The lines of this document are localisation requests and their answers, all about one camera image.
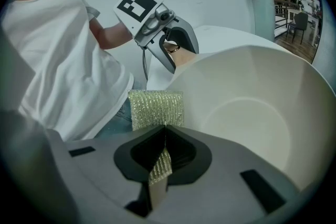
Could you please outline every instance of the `hand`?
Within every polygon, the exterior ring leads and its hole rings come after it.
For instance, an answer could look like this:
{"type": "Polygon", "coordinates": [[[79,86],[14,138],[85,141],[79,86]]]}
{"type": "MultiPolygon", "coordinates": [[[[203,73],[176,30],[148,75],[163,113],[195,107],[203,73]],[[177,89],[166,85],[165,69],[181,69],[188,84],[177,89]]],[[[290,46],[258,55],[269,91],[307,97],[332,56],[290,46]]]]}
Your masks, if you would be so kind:
{"type": "Polygon", "coordinates": [[[170,54],[170,56],[173,58],[175,65],[181,66],[184,65],[185,63],[191,61],[192,59],[194,59],[196,57],[196,54],[188,51],[184,48],[180,48],[179,50],[177,50],[176,52],[170,53],[169,51],[173,51],[174,49],[176,49],[178,46],[175,44],[171,44],[169,42],[165,42],[163,44],[164,48],[168,51],[168,53],[170,54]]]}

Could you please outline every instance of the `large white bowl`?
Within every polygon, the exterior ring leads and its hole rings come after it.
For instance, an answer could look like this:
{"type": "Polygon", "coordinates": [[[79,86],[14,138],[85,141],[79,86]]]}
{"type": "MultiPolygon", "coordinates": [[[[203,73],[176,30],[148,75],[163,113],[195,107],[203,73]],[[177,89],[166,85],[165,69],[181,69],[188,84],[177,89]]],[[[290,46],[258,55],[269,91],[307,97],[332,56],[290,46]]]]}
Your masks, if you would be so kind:
{"type": "Polygon", "coordinates": [[[184,92],[185,127],[249,148],[300,189],[330,164],[336,96],[295,55],[259,46],[229,49],[196,61],[168,89],[184,92]]]}

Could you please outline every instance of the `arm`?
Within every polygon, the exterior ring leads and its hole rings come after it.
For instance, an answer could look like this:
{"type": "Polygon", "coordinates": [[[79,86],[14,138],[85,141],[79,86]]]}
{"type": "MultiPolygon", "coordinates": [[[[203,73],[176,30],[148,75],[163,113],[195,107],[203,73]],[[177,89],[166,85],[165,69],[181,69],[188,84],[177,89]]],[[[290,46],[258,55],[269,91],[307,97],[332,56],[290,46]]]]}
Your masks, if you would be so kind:
{"type": "Polygon", "coordinates": [[[90,30],[103,50],[119,47],[132,39],[123,23],[103,28],[96,18],[90,21],[90,30]]]}

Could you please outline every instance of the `black wire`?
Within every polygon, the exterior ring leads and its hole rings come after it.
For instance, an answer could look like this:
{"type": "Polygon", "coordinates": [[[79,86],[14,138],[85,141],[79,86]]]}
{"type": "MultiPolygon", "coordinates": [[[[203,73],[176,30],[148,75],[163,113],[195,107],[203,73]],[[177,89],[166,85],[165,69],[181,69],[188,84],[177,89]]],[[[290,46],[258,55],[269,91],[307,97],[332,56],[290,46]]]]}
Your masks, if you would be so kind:
{"type": "Polygon", "coordinates": [[[145,73],[146,80],[148,81],[147,62],[146,62],[145,50],[142,51],[142,67],[143,67],[143,72],[145,73]]]}

